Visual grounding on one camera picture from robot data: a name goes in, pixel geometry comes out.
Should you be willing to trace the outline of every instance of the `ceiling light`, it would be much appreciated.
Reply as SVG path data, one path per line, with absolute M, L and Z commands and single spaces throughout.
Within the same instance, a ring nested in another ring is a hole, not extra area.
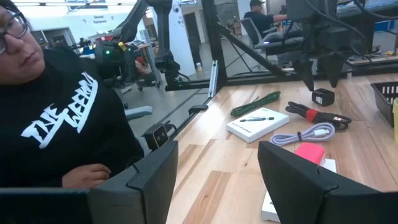
M 97 3 L 90 3 L 91 6 L 117 6 L 118 4 L 115 2 L 105 3 L 105 2 L 97 2 Z
M 15 3 L 15 5 L 16 6 L 39 6 L 40 3 L 23 3 L 23 2 L 20 2 L 20 3 Z
M 86 3 L 46 3 L 46 6 L 85 6 Z

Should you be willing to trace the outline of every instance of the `black power adapter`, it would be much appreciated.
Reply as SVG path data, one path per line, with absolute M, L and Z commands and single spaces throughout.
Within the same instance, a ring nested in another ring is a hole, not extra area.
M 329 106 L 335 103 L 335 93 L 320 88 L 312 92 L 312 101 L 322 106 Z

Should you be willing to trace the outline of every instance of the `hand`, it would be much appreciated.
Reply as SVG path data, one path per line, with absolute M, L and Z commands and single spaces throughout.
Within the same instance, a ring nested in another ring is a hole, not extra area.
M 93 189 L 109 179 L 111 171 L 102 164 L 74 168 L 62 177 L 62 187 Z

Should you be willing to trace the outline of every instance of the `black sweatshirt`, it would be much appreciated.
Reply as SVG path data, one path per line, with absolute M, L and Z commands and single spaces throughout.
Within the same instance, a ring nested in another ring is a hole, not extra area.
M 36 80 L 0 86 L 0 187 L 61 187 L 78 166 L 104 164 L 113 176 L 139 160 L 117 94 L 71 51 L 44 58 Z

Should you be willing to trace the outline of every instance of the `wooden table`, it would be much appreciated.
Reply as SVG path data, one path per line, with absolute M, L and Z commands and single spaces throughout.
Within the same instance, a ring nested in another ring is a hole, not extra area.
M 398 147 L 394 130 L 375 104 L 370 83 L 398 81 L 398 75 L 374 75 L 340 80 L 334 89 L 334 105 L 321 107 L 311 101 L 311 92 L 302 82 L 223 88 L 178 135 L 179 161 L 177 181 L 167 223 L 272 223 L 261 219 L 266 193 L 259 164 L 259 141 L 275 133 L 296 133 L 311 127 L 296 114 L 285 111 L 294 101 L 319 111 L 352 118 L 348 130 L 336 133 L 330 142 L 321 143 L 326 158 L 335 159 L 337 172 L 381 191 L 398 190 Z M 316 88 L 332 90 L 328 82 L 316 82 Z M 253 143 L 226 131 L 235 118 L 232 108 L 252 102 L 273 91 L 281 91 L 280 100 L 267 108 L 290 116 L 290 123 Z M 299 144 L 284 148 L 294 151 Z

